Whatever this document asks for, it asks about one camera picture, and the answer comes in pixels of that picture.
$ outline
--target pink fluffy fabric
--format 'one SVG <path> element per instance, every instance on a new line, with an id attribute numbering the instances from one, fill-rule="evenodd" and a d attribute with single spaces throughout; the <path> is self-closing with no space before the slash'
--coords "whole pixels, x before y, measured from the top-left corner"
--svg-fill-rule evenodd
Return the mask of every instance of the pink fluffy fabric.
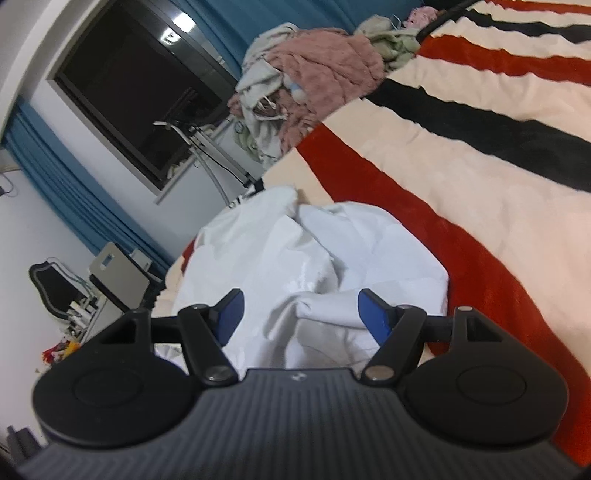
<path id="1" fill-rule="evenodd" d="M 301 30 L 273 48 L 267 62 L 306 93 L 305 104 L 298 105 L 280 91 L 279 104 L 287 113 L 279 132 L 283 153 L 339 107 L 375 90 L 385 76 L 382 57 L 369 40 L 338 28 Z"/>
<path id="2" fill-rule="evenodd" d="M 433 7 L 413 8 L 408 20 L 404 22 L 406 28 L 425 28 L 437 18 L 437 10 Z"/>

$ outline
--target pile of clothes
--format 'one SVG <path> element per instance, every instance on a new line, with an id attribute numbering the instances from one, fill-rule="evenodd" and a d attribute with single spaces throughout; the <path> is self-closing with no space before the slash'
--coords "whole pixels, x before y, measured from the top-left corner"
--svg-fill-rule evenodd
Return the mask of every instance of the pile of clothes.
<path id="1" fill-rule="evenodd" d="M 340 28 L 299 30 L 292 23 L 264 32 L 246 51 L 228 102 L 238 119 L 236 143 L 271 167 L 327 116 L 406 64 L 419 48 L 417 33 L 436 17 L 434 8 L 421 7 L 405 28 L 374 15 L 354 35 Z"/>

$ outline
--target gray cloth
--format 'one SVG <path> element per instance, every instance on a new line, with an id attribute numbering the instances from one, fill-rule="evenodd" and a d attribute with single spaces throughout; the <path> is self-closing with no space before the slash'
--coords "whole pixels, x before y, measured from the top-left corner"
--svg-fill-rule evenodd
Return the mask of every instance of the gray cloth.
<path id="1" fill-rule="evenodd" d="M 291 23 L 284 23 L 259 35 L 246 51 L 242 62 L 242 78 L 236 85 L 240 95 L 244 123 L 256 141 L 258 155 L 266 167 L 281 158 L 279 130 L 285 116 L 276 109 L 274 114 L 261 115 L 261 102 L 265 106 L 274 105 L 269 97 L 282 85 L 282 73 L 265 60 L 265 55 L 279 43 L 291 38 L 298 28 Z"/>
<path id="2" fill-rule="evenodd" d="M 374 15 L 362 22 L 355 34 L 364 35 L 382 56 L 384 68 L 391 72 L 406 65 L 420 48 L 418 28 L 394 28 L 389 18 Z"/>

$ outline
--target window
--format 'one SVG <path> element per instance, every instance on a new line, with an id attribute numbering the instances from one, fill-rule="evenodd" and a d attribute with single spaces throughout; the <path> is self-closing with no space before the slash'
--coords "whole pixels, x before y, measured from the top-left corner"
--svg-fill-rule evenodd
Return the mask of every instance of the window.
<path id="1" fill-rule="evenodd" d="M 167 0 L 112 3 L 72 49 L 56 82 L 159 189 L 189 149 L 152 123 L 217 124 L 228 115 L 236 84 L 193 20 Z"/>

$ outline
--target red stripe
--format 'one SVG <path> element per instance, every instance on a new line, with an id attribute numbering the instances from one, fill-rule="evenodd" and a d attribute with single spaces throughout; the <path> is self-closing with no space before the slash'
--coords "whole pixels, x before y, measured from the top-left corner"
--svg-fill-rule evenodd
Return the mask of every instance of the red stripe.
<path id="1" fill-rule="evenodd" d="M 490 70 L 520 77 L 533 73 L 539 78 L 556 82 L 576 82 L 591 85 L 591 61 L 549 57 L 518 57 L 505 50 L 488 50 L 470 43 L 465 38 L 452 35 L 427 37 L 421 44 L 418 55 L 428 59 L 445 60 L 460 65 L 468 65 L 476 70 Z"/>
<path id="2" fill-rule="evenodd" d="M 570 387 L 570 402 L 555 441 L 576 462 L 590 462 L 591 380 L 505 266 L 465 230 L 439 217 L 428 204 L 360 157 L 324 124 L 297 149 L 335 202 L 351 200 L 387 210 L 439 259 L 450 277 L 450 311 L 472 305 L 562 373 Z"/>
<path id="3" fill-rule="evenodd" d="M 547 4 L 544 2 L 520 2 L 518 0 L 491 0 L 487 3 L 500 5 L 520 12 L 556 12 L 558 14 L 574 13 L 591 15 L 591 7 L 585 5 Z"/>

